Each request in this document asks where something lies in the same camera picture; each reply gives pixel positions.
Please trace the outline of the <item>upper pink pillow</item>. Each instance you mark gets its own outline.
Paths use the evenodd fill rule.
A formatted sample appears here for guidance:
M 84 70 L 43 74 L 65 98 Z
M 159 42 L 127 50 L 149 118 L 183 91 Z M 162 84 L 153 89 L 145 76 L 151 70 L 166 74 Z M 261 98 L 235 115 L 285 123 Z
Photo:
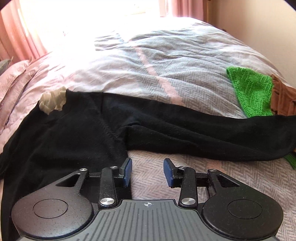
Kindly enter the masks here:
M 4 99 L 5 95 L 8 93 L 12 83 L 15 79 L 20 76 L 26 68 L 32 62 L 31 59 L 23 60 L 18 63 L 13 64 L 10 66 L 2 75 L 1 75 L 1 101 Z

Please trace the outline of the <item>pink and grey duvet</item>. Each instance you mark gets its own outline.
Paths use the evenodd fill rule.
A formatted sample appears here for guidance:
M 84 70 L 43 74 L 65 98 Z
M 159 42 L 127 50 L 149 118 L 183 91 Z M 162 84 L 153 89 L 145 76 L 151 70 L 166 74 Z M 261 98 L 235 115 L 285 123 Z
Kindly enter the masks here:
M 262 54 L 222 30 L 192 18 L 132 21 L 32 60 L 1 101 L 1 152 L 43 93 L 61 87 L 174 103 L 213 115 L 246 118 L 226 68 L 238 66 L 285 82 Z M 284 159 L 214 161 L 189 155 L 130 151 L 134 199 L 178 199 L 162 171 L 168 156 L 198 171 L 217 168 L 271 196 L 283 208 L 280 240 L 295 240 L 295 170 Z

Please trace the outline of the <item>brown garment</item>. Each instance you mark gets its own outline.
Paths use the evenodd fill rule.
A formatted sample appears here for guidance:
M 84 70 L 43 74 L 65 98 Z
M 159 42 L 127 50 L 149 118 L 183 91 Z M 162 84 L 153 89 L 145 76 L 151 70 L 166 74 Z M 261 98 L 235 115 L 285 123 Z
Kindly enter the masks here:
M 271 111 L 274 115 L 292 116 L 296 114 L 295 88 L 285 85 L 275 75 L 271 76 Z

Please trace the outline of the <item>black sweater with cream collar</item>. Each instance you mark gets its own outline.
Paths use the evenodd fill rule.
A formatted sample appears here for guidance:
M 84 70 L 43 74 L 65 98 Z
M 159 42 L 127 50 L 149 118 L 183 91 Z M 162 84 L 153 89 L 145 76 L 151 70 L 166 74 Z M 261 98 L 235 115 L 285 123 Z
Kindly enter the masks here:
M 227 118 L 155 100 L 66 91 L 62 110 L 35 107 L 1 153 L 1 236 L 22 197 L 80 169 L 120 166 L 128 151 L 187 154 L 220 161 L 270 161 L 295 149 L 294 116 Z

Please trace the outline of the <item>pink curtain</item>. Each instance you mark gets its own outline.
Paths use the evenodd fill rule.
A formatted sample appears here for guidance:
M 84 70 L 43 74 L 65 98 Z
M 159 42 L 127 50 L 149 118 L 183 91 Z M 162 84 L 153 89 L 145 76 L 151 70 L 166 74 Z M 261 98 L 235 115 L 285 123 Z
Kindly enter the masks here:
M 25 22 L 20 1 L 10 1 L 1 10 L 1 60 L 13 63 L 37 59 L 47 53 L 40 37 Z
M 206 14 L 206 1 L 203 0 L 175 0 L 161 1 L 162 16 L 189 17 L 204 20 Z

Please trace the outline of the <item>right pink curtain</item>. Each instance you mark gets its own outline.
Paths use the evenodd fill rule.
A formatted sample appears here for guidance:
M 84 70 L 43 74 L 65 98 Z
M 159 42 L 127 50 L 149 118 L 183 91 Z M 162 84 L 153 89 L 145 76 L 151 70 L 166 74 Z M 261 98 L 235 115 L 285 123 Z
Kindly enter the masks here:
M 161 1 L 162 16 L 189 17 L 204 20 L 206 14 L 206 1 L 203 0 L 175 0 Z

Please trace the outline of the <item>left pink curtain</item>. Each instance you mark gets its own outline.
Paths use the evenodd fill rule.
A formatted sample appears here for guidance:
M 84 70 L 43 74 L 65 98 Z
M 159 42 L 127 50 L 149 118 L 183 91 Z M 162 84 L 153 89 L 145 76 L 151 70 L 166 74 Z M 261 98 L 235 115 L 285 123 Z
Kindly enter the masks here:
M 40 37 L 25 22 L 20 1 L 10 1 L 1 10 L 1 60 L 13 63 L 37 59 L 47 53 Z

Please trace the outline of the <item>grey checked pillow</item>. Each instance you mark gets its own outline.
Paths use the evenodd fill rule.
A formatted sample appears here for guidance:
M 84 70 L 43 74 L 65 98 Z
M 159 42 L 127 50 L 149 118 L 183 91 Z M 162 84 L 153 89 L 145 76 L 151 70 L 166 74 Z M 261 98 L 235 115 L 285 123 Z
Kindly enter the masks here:
M 0 61 L 0 75 L 2 75 L 9 67 L 11 59 L 5 59 Z

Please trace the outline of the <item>green knitted garment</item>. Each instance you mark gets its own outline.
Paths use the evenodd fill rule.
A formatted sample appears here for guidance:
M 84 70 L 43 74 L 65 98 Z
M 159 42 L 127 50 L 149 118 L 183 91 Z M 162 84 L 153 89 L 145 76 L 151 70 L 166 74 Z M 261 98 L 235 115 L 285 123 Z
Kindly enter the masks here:
M 226 73 L 248 118 L 274 115 L 270 106 L 273 88 L 271 76 L 234 66 L 228 67 Z

